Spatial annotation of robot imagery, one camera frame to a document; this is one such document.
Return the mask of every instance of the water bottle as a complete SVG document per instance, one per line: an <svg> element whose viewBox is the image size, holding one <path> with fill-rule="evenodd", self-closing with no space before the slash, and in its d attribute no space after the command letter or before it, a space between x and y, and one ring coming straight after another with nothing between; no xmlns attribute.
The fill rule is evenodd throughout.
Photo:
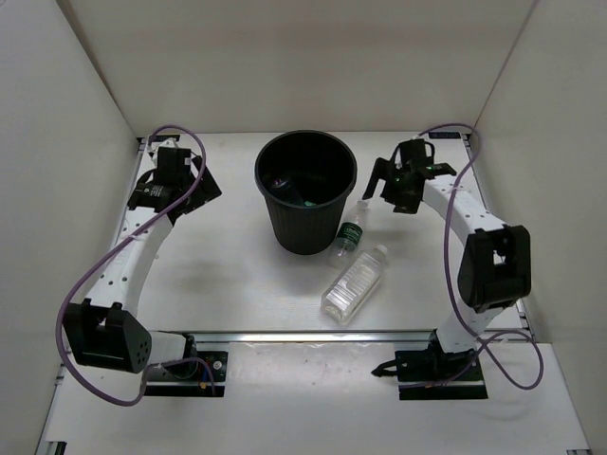
<svg viewBox="0 0 607 455"><path fill-rule="evenodd" d="M322 294L321 310L340 324L347 324L379 281L387 255L384 245L361 251Z"/></svg>
<svg viewBox="0 0 607 455"><path fill-rule="evenodd" d="M346 214L329 250L329 263L343 269L354 257L367 225L369 201L360 199Z"/></svg>

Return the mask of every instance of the object inside bin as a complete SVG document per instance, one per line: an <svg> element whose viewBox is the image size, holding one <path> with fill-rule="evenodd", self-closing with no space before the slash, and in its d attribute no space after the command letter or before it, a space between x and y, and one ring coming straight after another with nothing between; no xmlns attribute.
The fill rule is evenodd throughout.
<svg viewBox="0 0 607 455"><path fill-rule="evenodd" d="M329 181L326 175L307 172L283 173L278 178L267 175L267 188L278 199L302 207L314 207L328 202Z"/></svg>

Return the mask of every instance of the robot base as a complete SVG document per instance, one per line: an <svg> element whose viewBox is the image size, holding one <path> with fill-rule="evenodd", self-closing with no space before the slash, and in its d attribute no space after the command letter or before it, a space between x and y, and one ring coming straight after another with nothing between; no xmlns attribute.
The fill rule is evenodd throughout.
<svg viewBox="0 0 607 455"><path fill-rule="evenodd" d="M396 351L396 367L399 399L405 400L483 400L487 399L487 388L481 364L476 360L467 372L445 386L407 388L408 385L438 380L427 362L427 351ZM417 368L405 368L419 365Z"/></svg>

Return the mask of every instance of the bottle label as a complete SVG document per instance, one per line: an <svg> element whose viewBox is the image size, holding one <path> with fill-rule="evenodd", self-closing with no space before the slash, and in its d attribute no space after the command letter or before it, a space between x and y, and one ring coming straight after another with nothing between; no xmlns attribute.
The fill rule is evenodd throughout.
<svg viewBox="0 0 607 455"><path fill-rule="evenodd" d="M362 228L354 223L343 223L338 232L338 237L348 239L354 245L358 245L362 237Z"/></svg>

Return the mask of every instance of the white panel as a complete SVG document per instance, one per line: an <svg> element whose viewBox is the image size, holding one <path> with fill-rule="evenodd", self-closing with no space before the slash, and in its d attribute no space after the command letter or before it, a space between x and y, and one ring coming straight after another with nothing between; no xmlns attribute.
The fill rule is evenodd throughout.
<svg viewBox="0 0 607 455"><path fill-rule="evenodd" d="M586 448L552 349L534 391L481 362L488 400L398 401L393 378L370 374L394 358L392 344L231 344L224 398L144 397L118 408L71 376L61 387L47 437L66 454L564 455ZM538 365L528 344L495 354L529 384ZM138 377L87 369L99 387L133 396Z"/></svg>
<svg viewBox="0 0 607 455"><path fill-rule="evenodd" d="M541 1L479 126L492 206L531 232L529 310L607 453L607 3Z"/></svg>
<svg viewBox="0 0 607 455"><path fill-rule="evenodd" d="M63 0L144 135L474 122L532 0Z"/></svg>
<svg viewBox="0 0 607 455"><path fill-rule="evenodd" d="M358 162L357 185L347 207L361 197L378 156L414 133L338 133ZM141 293L138 317L150 330L301 331L342 330L322 315L321 295L339 271L327 251L299 256L282 248L272 231L253 169L259 151L275 134L201 135L221 197L182 216L160 248ZM461 170L468 155L461 139L440 139L436 156ZM189 137L181 146L193 147ZM141 173L152 162L144 157ZM472 173L463 185L477 193ZM393 213L380 197L371 201L361 248L385 244L388 268L347 330L431 330L451 313L442 263L444 221L422 204L416 215ZM451 268L459 270L463 248L453 236ZM491 328L520 327L508 308Z"/></svg>
<svg viewBox="0 0 607 455"><path fill-rule="evenodd" d="M137 145L57 5L0 1L0 452L33 453L54 322L116 232Z"/></svg>

